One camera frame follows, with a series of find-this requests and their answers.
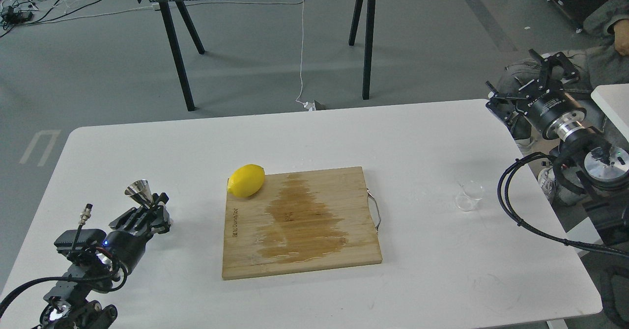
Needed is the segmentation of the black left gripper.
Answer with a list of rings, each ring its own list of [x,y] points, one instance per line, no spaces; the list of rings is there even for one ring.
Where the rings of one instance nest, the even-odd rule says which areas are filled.
[[[167,211],[167,194],[152,194],[151,208],[132,207],[110,222],[110,232],[102,247],[131,274],[144,255],[146,244],[155,234],[168,233],[172,220]]]

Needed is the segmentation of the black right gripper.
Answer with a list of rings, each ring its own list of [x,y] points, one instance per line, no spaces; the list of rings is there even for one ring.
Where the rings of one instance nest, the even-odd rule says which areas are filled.
[[[526,85],[526,95],[530,98],[521,103],[521,113],[516,110],[517,99],[499,92],[489,81],[486,81],[490,89],[486,108],[506,126],[515,140],[529,140],[532,126],[544,139],[567,140],[585,128],[582,124],[586,117],[585,108],[564,90],[565,84],[580,80],[579,71],[562,52],[543,57],[529,49],[529,54],[541,68],[538,78]],[[562,70],[560,79],[552,77],[555,67]]]

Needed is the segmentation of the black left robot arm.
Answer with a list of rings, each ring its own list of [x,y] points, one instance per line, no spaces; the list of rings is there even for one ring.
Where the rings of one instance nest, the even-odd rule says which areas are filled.
[[[107,329],[117,319],[116,306],[88,300],[92,292],[107,294],[121,289],[144,255],[155,234],[169,232],[172,222],[166,209],[167,194],[134,195],[140,206],[132,207],[110,223],[110,233],[86,229],[92,204],[81,213],[76,230],[68,230],[54,242],[57,252],[70,261],[62,276],[30,280],[11,291],[1,302],[4,313],[25,290],[54,281],[46,295],[39,329]]]

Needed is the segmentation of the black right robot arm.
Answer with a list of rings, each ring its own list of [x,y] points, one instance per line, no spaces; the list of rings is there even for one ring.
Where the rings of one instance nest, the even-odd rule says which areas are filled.
[[[525,118],[544,139],[559,139],[556,154],[534,152],[517,159],[497,183],[497,199],[505,213],[518,226],[541,237],[579,250],[628,257],[615,248],[628,241],[628,153],[609,143],[602,132],[583,126],[586,109],[564,85],[577,82],[580,74],[562,52],[541,56],[530,49],[539,63],[536,79],[522,85],[515,93],[501,93],[490,85],[486,108],[508,128],[517,118]],[[512,207],[509,187],[517,171],[538,159],[546,159],[558,184],[573,194],[588,195],[584,210],[593,223],[600,244],[560,239],[531,226]]]

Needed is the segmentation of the person's hand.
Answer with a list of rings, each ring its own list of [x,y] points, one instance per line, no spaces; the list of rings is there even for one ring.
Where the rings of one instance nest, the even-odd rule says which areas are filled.
[[[629,20],[622,19],[613,25],[615,50],[621,56],[629,55]]]

